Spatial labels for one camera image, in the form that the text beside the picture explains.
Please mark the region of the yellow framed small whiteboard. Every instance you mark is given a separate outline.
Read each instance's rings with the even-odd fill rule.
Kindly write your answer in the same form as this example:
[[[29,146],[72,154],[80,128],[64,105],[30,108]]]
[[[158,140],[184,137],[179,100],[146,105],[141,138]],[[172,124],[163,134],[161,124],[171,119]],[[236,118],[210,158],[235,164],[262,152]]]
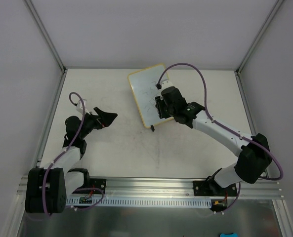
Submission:
[[[147,129],[151,129],[151,125],[155,127],[172,120],[172,117],[159,118],[155,101],[155,97],[161,94],[156,84],[165,69],[164,64],[157,64],[127,76],[143,125]]]

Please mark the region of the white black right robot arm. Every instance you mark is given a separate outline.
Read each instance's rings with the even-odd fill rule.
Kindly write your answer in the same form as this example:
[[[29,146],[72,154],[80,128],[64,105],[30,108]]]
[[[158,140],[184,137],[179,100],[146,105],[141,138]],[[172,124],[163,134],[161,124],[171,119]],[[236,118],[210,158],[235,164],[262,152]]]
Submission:
[[[221,195],[227,187],[245,181],[255,183],[265,171],[272,159],[264,150],[268,149],[265,136],[257,134],[247,140],[244,135],[220,126],[207,115],[207,110],[196,102],[188,103],[178,88],[171,86],[155,97],[159,117],[173,117],[176,122],[200,131],[228,148],[237,158],[237,162],[217,170],[208,178],[209,189],[214,195]]]

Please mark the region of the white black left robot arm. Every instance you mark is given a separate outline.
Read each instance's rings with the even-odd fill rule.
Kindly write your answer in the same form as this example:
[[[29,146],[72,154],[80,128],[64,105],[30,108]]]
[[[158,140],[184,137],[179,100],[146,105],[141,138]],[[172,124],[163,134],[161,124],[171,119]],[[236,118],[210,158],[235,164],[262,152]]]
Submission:
[[[76,190],[81,193],[90,190],[88,170],[75,168],[74,165],[85,154],[85,137],[93,130],[109,127],[118,116],[97,107],[94,111],[94,115],[85,112],[83,119],[68,117],[65,120],[66,134],[59,159],[29,171],[25,197],[27,213],[61,213],[66,206],[67,196]]]

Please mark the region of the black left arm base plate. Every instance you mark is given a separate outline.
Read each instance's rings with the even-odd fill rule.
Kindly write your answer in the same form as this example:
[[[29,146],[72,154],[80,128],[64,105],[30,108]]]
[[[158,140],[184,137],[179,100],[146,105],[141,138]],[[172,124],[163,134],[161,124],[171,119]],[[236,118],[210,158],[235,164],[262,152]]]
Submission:
[[[106,183],[107,180],[103,179],[103,178],[90,178],[90,186],[93,188],[96,188],[96,190],[92,190],[92,194],[93,195],[100,195],[101,192],[99,190],[101,190],[104,194],[106,191]]]

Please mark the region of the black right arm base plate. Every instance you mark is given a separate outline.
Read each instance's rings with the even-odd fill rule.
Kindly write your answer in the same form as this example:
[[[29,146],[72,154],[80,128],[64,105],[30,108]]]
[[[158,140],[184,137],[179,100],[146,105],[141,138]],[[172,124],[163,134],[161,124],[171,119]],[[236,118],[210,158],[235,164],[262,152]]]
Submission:
[[[237,188],[235,184],[232,184],[226,188],[220,187],[215,181],[193,181],[194,196],[203,197],[235,197],[237,195]]]

